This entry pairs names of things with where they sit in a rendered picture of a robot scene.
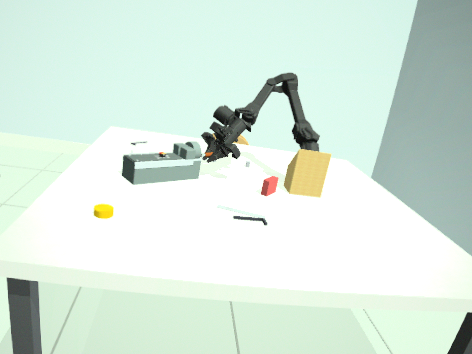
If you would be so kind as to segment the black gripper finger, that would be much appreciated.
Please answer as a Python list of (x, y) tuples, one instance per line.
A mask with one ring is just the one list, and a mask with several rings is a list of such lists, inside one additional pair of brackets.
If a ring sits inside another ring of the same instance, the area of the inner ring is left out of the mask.
[[(208, 146), (207, 146), (207, 149), (205, 151), (205, 153), (208, 153), (208, 152), (214, 152), (216, 150), (215, 146), (213, 145), (213, 143), (207, 139), (207, 142), (208, 142)], [(202, 159), (203, 160), (206, 160), (208, 159), (209, 157), (203, 157)]]
[(217, 144), (216, 150), (207, 159), (207, 163), (210, 163), (212, 161), (215, 161), (215, 160), (218, 160), (218, 159), (221, 159), (221, 158), (224, 158), (224, 157), (228, 157), (228, 154), (226, 153), (226, 151), (224, 150), (224, 148), (221, 145)]

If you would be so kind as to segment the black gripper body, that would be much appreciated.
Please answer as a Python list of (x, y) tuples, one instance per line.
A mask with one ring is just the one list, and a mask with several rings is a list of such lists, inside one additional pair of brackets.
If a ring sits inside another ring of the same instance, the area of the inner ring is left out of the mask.
[(224, 150), (226, 151), (227, 154), (229, 154), (230, 152), (232, 152), (232, 157), (235, 158), (235, 159), (238, 159), (241, 155), (241, 152), (240, 150), (238, 149), (238, 147), (236, 146), (236, 144), (233, 144), (233, 142), (237, 142), (238, 141), (238, 133), (230, 126), (228, 126), (230, 128), (230, 131), (231, 131), (231, 134), (229, 135), (229, 137), (227, 138), (227, 140), (223, 140), (222, 139), (222, 136), (216, 134), (215, 137), (216, 139), (214, 138), (214, 136), (209, 133), (209, 132), (203, 132), (201, 134), (201, 137), (204, 139), (204, 141), (206, 142), (206, 144), (208, 145), (208, 142), (207, 142), (207, 139), (210, 140), (213, 145), (217, 146), (217, 144), (221, 145)]

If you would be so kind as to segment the yellow short cylinder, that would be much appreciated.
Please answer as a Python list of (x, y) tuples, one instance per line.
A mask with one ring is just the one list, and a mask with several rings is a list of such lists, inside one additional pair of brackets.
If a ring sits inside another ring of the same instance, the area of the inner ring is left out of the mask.
[(113, 206), (109, 204), (97, 204), (94, 206), (93, 215), (97, 218), (110, 218), (113, 216)]

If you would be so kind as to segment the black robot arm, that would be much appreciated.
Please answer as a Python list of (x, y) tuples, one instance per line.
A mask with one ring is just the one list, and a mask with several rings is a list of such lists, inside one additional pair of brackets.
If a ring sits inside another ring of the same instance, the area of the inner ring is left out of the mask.
[[(280, 86), (277, 86), (278, 83)], [(300, 145), (301, 149), (319, 152), (320, 135), (315, 132), (309, 122), (306, 121), (302, 105), (298, 94), (298, 77), (294, 73), (278, 74), (269, 78), (253, 102), (245, 107), (230, 109), (226, 104), (218, 106), (213, 113), (213, 117), (223, 125), (213, 121), (209, 129), (213, 130), (214, 135), (222, 136), (225, 141), (231, 134), (232, 127), (240, 136), (244, 130), (251, 132), (251, 126), (255, 124), (259, 111), (267, 101), (272, 92), (284, 93), (290, 103), (295, 124), (292, 129), (294, 140)], [(242, 113), (242, 118), (240, 118)], [(224, 136), (224, 137), (223, 137)]]

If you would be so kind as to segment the small red block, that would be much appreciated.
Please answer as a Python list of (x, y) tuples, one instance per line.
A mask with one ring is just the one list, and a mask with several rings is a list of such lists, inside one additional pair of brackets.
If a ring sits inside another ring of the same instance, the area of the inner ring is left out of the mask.
[(275, 176), (264, 179), (261, 195), (268, 196), (276, 192), (277, 183), (278, 183), (278, 177), (275, 177)]

